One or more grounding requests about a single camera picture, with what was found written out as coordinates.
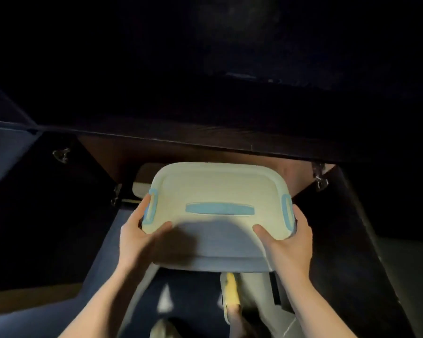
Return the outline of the metal cabinet hinge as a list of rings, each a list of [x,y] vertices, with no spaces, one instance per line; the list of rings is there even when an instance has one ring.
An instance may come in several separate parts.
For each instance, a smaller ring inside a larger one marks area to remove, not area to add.
[[[71,152],[70,148],[58,149],[52,151],[52,156],[60,163],[67,164],[68,163],[68,155]]]
[[[324,177],[324,174],[327,170],[326,165],[324,163],[312,162],[311,166],[316,191],[321,192],[325,190],[329,185],[329,181]]]
[[[122,183],[118,183],[114,187],[113,195],[112,195],[112,198],[111,198],[111,201],[110,201],[110,204],[113,207],[116,207],[119,204],[119,202],[120,202],[120,192],[122,190],[122,186],[123,186]]]

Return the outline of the person's left forearm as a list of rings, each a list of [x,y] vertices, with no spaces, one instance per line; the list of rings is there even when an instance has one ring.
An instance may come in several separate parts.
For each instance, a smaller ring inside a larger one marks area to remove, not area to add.
[[[150,264],[118,265],[58,338],[116,338],[131,299]]]

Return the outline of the white container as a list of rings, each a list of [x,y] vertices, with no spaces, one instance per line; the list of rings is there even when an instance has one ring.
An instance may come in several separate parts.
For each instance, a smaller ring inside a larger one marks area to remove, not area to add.
[[[144,198],[144,196],[150,191],[151,184],[145,182],[133,182],[132,193],[136,198]]]

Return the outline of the person's right forearm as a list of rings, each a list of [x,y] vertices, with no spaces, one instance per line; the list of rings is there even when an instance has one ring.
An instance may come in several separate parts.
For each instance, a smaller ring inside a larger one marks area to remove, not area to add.
[[[357,338],[304,272],[287,268],[277,273],[307,338]]]

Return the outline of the white storage box blue latches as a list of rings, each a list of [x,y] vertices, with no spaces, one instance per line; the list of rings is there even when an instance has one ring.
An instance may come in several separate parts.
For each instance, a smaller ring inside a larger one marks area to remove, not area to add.
[[[269,168],[247,164],[175,163],[153,177],[142,229],[167,221],[155,264],[199,272],[268,273],[269,253],[253,231],[259,224],[283,240],[296,231],[287,184]]]

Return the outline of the yellow slipper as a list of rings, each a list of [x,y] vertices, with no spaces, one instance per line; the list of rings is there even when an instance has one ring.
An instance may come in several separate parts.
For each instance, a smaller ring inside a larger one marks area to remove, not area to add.
[[[150,331],[149,338],[182,338],[175,325],[166,319],[158,320]]]
[[[230,272],[222,272],[220,274],[220,287],[221,287],[221,305],[224,313],[225,321],[230,325],[228,316],[228,307],[238,308],[241,313],[241,302],[238,293],[238,284],[235,275]]]

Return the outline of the dark wooden cabinet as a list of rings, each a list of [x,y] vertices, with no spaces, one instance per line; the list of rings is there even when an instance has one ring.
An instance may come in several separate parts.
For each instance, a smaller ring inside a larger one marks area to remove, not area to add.
[[[0,83],[0,128],[169,142],[339,164],[362,198],[423,201],[423,103],[231,78]]]

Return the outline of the person's grey trouser leg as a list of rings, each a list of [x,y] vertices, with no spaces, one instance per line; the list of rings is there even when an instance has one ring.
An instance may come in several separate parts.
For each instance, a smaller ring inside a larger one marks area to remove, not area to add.
[[[238,273],[243,316],[260,338],[305,338],[275,272]]]

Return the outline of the dark cabinet door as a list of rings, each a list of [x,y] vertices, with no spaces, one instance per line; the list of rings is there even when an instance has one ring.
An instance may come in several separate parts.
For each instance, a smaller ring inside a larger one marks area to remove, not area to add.
[[[0,90],[0,181],[34,144],[36,124]]]
[[[423,338],[423,180],[413,171],[339,169],[414,338]]]

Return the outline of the person's right hand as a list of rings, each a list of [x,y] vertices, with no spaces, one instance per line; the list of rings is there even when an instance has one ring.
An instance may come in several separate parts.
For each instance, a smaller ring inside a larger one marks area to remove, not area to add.
[[[312,229],[296,204],[293,205],[293,213],[297,222],[295,234],[287,239],[278,240],[278,243],[273,244],[272,247],[264,248],[279,276],[287,280],[309,279],[313,251]]]

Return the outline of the person's left hand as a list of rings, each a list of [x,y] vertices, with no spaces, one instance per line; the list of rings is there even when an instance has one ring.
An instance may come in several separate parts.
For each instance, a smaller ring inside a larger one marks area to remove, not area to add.
[[[150,242],[147,234],[140,227],[152,196],[146,194],[120,229],[119,259],[117,273],[143,275],[155,261],[161,239]]]

